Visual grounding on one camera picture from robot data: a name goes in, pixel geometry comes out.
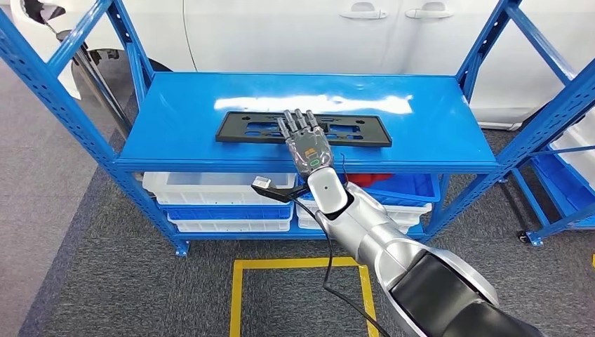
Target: blue storage bin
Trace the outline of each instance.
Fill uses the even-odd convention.
[[[386,180],[375,181],[365,190],[374,199],[388,206],[424,206],[440,200],[440,185],[436,174],[394,174]],[[313,200],[308,193],[302,198]]]
[[[557,154],[535,156],[531,159],[537,177],[562,216],[595,203],[595,191],[589,183]],[[576,224],[577,228],[595,226],[595,216]]]
[[[159,205],[171,220],[286,220],[293,202],[281,205]]]

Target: car door handle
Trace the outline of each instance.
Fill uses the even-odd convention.
[[[426,11],[425,9],[416,8],[405,12],[407,18],[412,19],[444,19],[454,15],[454,12],[449,10],[444,11]]]
[[[388,12],[381,8],[375,8],[370,2],[356,2],[349,11],[341,12],[342,17],[360,20],[380,20],[389,16]]]

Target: robot finger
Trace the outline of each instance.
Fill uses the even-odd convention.
[[[283,138],[287,139],[287,138],[291,137],[291,135],[289,134],[289,130],[287,129],[287,126],[285,125],[285,121],[281,117],[277,118],[277,124],[279,125],[279,128],[281,129],[281,134],[283,135]]]
[[[306,119],[304,118],[304,114],[302,110],[295,109],[295,116],[297,117],[297,122],[300,124],[300,128],[307,128],[308,123],[306,123]]]
[[[293,120],[293,116],[291,116],[291,111],[285,110],[283,113],[285,114],[285,119],[287,119],[287,124],[289,124],[289,129],[291,132],[296,132],[298,130],[298,126],[295,125],[295,120]]]
[[[308,116],[308,121],[310,122],[310,125],[312,125],[312,128],[318,126],[318,122],[316,121],[316,117],[312,113],[312,110],[306,110],[306,115]]]

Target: white car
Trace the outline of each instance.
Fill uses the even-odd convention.
[[[454,74],[497,0],[124,0],[160,70]],[[56,32],[93,0],[11,0],[16,27],[47,60]],[[595,56],[595,1],[525,0],[521,8],[581,70]],[[107,18],[86,40],[122,51]],[[61,82],[79,92],[67,66]],[[514,129],[562,88],[514,23],[480,69],[472,109],[484,127]]]

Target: shelf foot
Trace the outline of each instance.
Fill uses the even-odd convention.
[[[521,230],[516,233],[516,238],[524,244],[531,244],[531,246],[535,247],[543,246],[543,241],[541,241],[541,237],[536,232]]]

